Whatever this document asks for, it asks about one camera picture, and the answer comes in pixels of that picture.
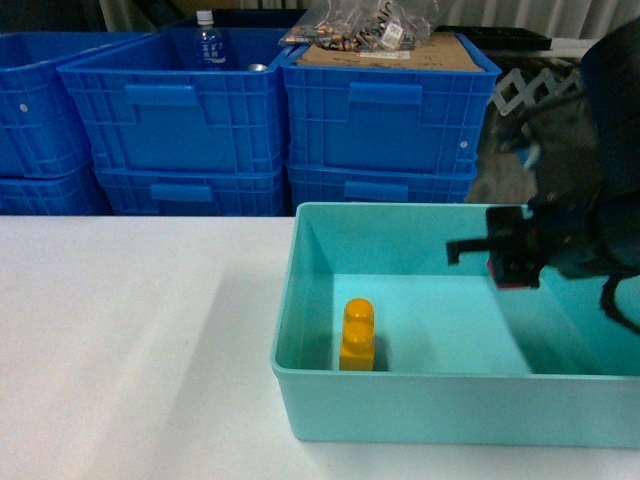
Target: stacked crate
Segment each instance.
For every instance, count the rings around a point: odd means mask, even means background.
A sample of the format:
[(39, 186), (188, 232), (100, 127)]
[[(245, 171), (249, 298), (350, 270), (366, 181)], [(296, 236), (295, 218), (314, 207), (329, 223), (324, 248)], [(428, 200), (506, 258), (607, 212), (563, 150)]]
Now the stacked crate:
[(293, 205), (463, 202), (500, 70), (457, 35), (481, 71), (283, 65)]
[(0, 36), (0, 214), (109, 213), (86, 132), (56, 71), (138, 33)]
[(194, 33), (167, 29), (59, 69), (114, 213), (286, 213), (283, 32), (223, 29), (224, 71), (200, 70)]

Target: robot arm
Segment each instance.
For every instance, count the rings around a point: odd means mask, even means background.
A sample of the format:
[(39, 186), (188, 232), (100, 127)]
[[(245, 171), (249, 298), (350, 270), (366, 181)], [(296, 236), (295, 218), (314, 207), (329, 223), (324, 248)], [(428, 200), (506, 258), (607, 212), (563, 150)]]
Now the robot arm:
[[(533, 199), (526, 215), (518, 206), (490, 207), (488, 237), (448, 242), (449, 264), (458, 263), (461, 253), (488, 250), (492, 276), (503, 288), (537, 288), (545, 266), (569, 279), (607, 276), (601, 307), (640, 334), (640, 326), (615, 304), (618, 283), (640, 275), (638, 46), (640, 18), (604, 37), (580, 65), (605, 180), (589, 191), (553, 201)], [(578, 98), (555, 100), (546, 108)], [(535, 113), (527, 112), (524, 118)]]

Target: crate handle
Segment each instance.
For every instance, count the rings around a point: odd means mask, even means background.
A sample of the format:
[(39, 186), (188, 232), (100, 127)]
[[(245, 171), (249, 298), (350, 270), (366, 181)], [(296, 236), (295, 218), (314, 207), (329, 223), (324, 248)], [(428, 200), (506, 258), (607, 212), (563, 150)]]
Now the crate handle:
[(346, 181), (344, 199), (373, 200), (378, 202), (408, 202), (409, 186), (389, 183), (368, 183)]
[(278, 55), (278, 57), (283, 57), (284, 59), (290, 59), (293, 57), (293, 55), (302, 47), (297, 47), (297, 46), (289, 46), (289, 47), (285, 47), (282, 50), (282, 53), (280, 55)]
[(349, 103), (421, 105), (422, 85), (352, 82), (349, 85)]
[(199, 105), (193, 85), (125, 85), (129, 105)]
[(151, 184), (151, 198), (165, 202), (213, 203), (215, 201), (208, 185)]

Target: yellow lego brick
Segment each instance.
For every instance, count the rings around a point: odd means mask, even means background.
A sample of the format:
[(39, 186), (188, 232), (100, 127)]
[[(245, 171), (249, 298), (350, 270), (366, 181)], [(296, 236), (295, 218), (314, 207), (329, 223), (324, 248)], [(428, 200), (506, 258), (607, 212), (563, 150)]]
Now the yellow lego brick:
[(373, 370), (374, 356), (373, 305), (364, 298), (354, 298), (344, 309), (340, 370)]

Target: white lattice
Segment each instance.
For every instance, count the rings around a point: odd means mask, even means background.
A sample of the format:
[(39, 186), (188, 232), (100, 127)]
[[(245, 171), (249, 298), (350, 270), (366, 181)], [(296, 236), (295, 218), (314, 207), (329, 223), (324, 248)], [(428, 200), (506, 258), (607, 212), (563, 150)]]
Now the white lattice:
[(558, 81), (551, 70), (543, 68), (527, 83), (520, 69), (514, 68), (496, 84), (489, 103), (493, 102), (500, 115), (506, 116), (520, 105), (532, 107), (545, 98), (560, 95), (572, 87), (581, 88), (578, 70)]

